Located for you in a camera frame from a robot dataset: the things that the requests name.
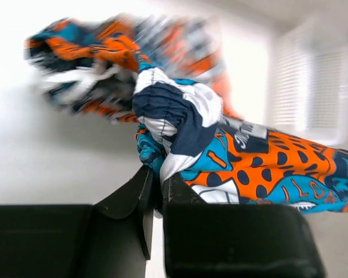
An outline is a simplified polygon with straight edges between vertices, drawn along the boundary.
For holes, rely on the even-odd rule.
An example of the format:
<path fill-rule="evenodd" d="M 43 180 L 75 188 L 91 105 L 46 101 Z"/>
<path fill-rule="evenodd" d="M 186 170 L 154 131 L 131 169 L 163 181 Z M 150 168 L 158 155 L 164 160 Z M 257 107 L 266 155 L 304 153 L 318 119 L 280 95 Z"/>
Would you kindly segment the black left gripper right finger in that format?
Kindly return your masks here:
<path fill-rule="evenodd" d="M 168 277 L 325 277 L 305 218 L 281 205 L 207 204 L 180 175 L 163 186 Z"/>

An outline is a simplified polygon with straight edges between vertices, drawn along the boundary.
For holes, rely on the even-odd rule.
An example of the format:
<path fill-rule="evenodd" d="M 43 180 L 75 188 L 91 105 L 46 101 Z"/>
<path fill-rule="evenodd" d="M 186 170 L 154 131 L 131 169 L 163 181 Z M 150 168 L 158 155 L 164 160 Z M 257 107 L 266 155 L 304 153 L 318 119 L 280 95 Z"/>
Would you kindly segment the colourful patterned shorts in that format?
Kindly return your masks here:
<path fill-rule="evenodd" d="M 27 61 L 58 109 L 136 122 L 140 161 L 209 204 L 348 212 L 348 151 L 229 113 L 223 60 L 204 22 L 118 15 L 61 19 L 30 36 Z"/>

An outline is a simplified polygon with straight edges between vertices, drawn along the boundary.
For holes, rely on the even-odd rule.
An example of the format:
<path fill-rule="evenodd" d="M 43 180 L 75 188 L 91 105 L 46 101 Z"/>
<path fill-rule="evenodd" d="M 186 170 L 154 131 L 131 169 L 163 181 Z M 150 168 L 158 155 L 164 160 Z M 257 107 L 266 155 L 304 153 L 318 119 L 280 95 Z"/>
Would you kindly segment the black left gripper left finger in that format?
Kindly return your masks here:
<path fill-rule="evenodd" d="M 0 205 L 0 277 L 144 277 L 153 172 L 96 204 Z"/>

